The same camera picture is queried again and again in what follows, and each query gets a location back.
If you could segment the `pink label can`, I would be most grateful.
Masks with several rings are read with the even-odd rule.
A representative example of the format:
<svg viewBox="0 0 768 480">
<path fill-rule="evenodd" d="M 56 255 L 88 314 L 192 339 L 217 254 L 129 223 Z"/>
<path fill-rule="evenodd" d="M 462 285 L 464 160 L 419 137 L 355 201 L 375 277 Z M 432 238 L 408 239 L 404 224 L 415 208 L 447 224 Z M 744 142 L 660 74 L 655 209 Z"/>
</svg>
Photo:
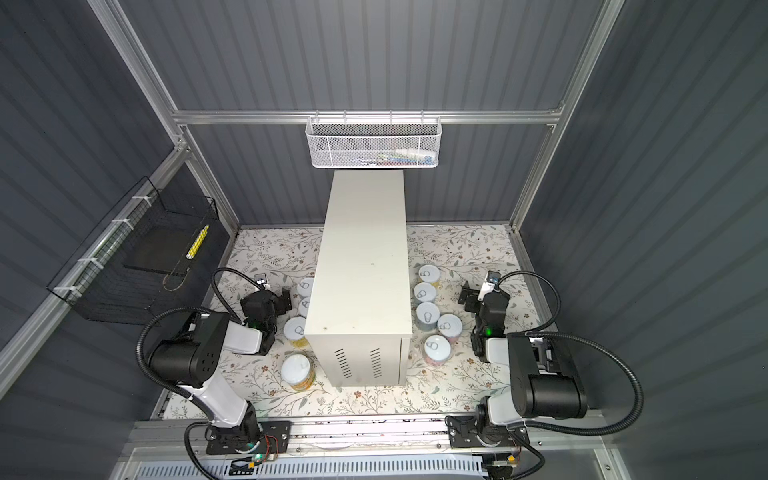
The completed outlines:
<svg viewBox="0 0 768 480">
<path fill-rule="evenodd" d="M 456 344 L 463 333 L 463 322 L 457 315 L 444 314 L 437 322 L 437 329 L 450 344 Z"/>
<path fill-rule="evenodd" d="M 430 335 L 423 342 L 423 357 L 432 366 L 444 365 L 452 355 L 450 342 L 442 335 Z"/>
</svg>

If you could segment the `pink label can front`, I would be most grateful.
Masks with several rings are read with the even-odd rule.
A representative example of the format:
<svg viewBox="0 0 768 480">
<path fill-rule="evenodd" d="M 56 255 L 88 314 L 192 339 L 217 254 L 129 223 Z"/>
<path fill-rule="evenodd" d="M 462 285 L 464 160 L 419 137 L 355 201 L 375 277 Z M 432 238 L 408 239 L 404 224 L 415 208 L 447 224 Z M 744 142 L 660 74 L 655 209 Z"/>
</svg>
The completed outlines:
<svg viewBox="0 0 768 480">
<path fill-rule="evenodd" d="M 442 335 L 430 335 L 423 342 L 423 357 L 432 366 L 444 365 L 452 355 L 450 342 Z"/>
</svg>

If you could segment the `orange label can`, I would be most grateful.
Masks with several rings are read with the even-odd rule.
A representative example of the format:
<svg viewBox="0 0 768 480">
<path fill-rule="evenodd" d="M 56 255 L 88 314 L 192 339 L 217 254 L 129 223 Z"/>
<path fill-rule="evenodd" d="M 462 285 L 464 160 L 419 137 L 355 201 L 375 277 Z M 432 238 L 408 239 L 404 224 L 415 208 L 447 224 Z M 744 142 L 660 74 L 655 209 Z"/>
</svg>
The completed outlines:
<svg viewBox="0 0 768 480">
<path fill-rule="evenodd" d="M 295 391 L 308 390 L 316 378 L 312 361 L 301 353 L 286 356 L 280 373 L 282 380 Z"/>
</svg>

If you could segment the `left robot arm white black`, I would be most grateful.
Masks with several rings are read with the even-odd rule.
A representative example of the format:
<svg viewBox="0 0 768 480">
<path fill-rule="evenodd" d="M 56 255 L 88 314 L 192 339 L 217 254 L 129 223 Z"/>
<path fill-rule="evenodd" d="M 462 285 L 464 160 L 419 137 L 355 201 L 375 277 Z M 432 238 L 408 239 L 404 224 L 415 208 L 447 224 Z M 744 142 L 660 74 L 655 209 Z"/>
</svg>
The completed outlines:
<svg viewBox="0 0 768 480">
<path fill-rule="evenodd" d="M 206 416 L 210 454 L 265 454 L 277 444 L 263 432 L 252 404 L 237 394 L 218 370 L 224 351 L 265 356 L 275 343 L 277 318 L 292 309 L 290 290 L 257 290 L 240 300 L 243 324 L 228 312 L 178 307 L 154 317 L 136 346 L 140 370 L 153 382 L 191 401 Z M 150 354 L 144 343 L 159 321 L 187 313 L 181 330 Z"/>
</svg>

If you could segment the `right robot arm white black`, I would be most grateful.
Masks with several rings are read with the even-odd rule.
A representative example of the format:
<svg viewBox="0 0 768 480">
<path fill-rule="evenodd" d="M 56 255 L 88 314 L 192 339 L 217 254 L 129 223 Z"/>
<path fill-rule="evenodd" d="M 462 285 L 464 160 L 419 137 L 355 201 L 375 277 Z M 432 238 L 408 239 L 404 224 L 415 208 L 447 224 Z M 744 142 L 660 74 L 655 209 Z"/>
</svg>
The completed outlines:
<svg viewBox="0 0 768 480">
<path fill-rule="evenodd" d="M 474 315 L 473 354 L 483 363 L 504 367 L 509 386 L 484 397 L 473 416 L 446 420 L 454 448 L 512 446 L 514 434 L 525 435 L 526 420 L 586 415 L 587 395 L 564 341 L 508 333 L 509 295 L 490 283 L 479 290 L 464 284 L 457 303 Z"/>
</svg>

